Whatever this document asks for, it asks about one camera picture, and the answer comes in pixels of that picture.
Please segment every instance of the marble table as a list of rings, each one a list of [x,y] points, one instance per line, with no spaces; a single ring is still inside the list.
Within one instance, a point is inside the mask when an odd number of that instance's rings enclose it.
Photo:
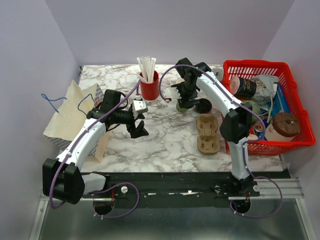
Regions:
[[[156,65],[161,76],[171,65]],[[221,65],[210,65],[211,68]],[[98,83],[101,89],[119,90],[127,94],[137,83],[138,65],[86,65],[80,77],[80,88]],[[162,90],[180,79],[172,70],[163,80]],[[202,92],[200,98],[207,98]],[[176,110],[176,102],[165,103],[160,97],[149,101],[145,113],[145,129],[149,136],[131,139],[124,125],[110,135],[101,163],[87,161],[83,172],[229,172],[231,158],[226,154],[225,141],[220,136],[221,148],[215,155],[202,155],[197,150],[196,117],[194,109],[185,113]],[[222,122],[220,111],[212,102],[211,113]],[[282,171],[278,156],[250,156],[253,171]]]

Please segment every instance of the paper bag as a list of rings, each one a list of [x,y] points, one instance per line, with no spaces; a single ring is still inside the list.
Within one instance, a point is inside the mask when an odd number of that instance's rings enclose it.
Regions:
[[[81,103],[79,109],[85,113],[89,112],[103,100],[103,92],[97,83],[87,89],[81,90],[76,82],[72,81],[67,89],[66,99],[58,108],[58,112],[54,113],[43,132],[43,134],[62,151],[70,145],[87,119],[86,115],[78,110],[78,104],[88,94],[92,94],[94,102],[89,96]],[[92,157],[88,157],[87,160],[90,159],[90,161],[92,161],[96,159],[99,162],[102,161],[109,136],[110,132],[106,132],[100,138],[89,153],[89,156]]]

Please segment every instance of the blue cable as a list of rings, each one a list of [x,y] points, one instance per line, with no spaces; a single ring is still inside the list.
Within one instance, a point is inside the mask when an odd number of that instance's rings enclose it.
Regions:
[[[82,104],[82,102],[83,102],[85,99],[87,99],[87,97],[89,97],[89,96],[91,96],[92,101],[93,101],[93,104],[95,104],[96,102],[95,102],[94,97],[92,96],[91,93],[89,93],[87,96],[85,96],[84,99],[82,99],[82,100],[79,102],[79,104],[78,104],[78,110],[79,110],[80,112],[83,112],[84,115],[86,115],[86,116],[87,116],[87,114],[86,114],[84,111],[82,111],[81,109],[79,109],[79,107],[80,107],[80,105]]]
[[[54,109],[57,113],[59,113],[58,109],[56,109],[56,107],[55,107],[51,102],[55,102],[55,101],[58,101],[58,100],[61,100],[61,99],[67,99],[66,97],[59,97],[59,98],[57,98],[57,99],[53,99],[53,100],[52,100],[52,99],[49,99],[44,93],[41,93],[41,96],[50,103],[50,105],[53,107],[53,109]]]

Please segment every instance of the blue package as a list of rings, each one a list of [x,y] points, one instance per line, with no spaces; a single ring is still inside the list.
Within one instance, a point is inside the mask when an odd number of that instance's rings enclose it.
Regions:
[[[267,104],[268,108],[271,107],[271,102]],[[276,94],[273,99],[273,107],[271,111],[271,116],[274,117],[277,113],[291,113],[288,102],[285,97],[284,89],[281,84],[278,84],[276,88]]]

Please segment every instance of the red cup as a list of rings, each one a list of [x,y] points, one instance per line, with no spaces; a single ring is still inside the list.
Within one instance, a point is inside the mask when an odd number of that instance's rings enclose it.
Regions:
[[[143,99],[148,101],[156,100],[159,97],[159,74],[157,71],[154,71],[152,83],[145,83],[144,81],[141,81],[140,87]]]

